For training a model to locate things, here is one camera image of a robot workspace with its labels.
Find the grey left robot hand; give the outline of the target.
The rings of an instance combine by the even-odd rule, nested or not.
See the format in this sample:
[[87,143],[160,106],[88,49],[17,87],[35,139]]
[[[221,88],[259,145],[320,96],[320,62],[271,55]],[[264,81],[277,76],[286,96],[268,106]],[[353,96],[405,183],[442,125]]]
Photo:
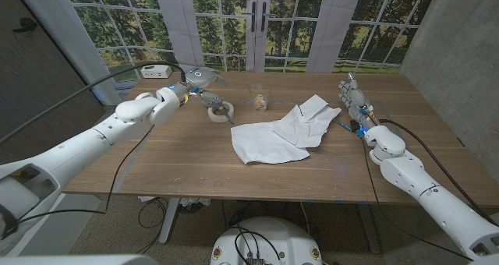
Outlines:
[[208,67],[196,67],[189,70],[182,77],[181,82],[190,95],[198,96],[207,107],[222,104],[225,100],[207,89],[213,83],[228,85],[228,82],[216,70]]

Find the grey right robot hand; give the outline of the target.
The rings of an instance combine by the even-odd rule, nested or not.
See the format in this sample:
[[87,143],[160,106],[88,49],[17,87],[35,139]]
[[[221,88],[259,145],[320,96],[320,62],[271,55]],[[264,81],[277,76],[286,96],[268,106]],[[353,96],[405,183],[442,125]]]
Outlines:
[[349,111],[350,117],[364,129],[371,129],[378,123],[373,115],[373,105],[359,89],[357,80],[352,72],[348,73],[348,80],[338,85],[341,93],[338,95]]

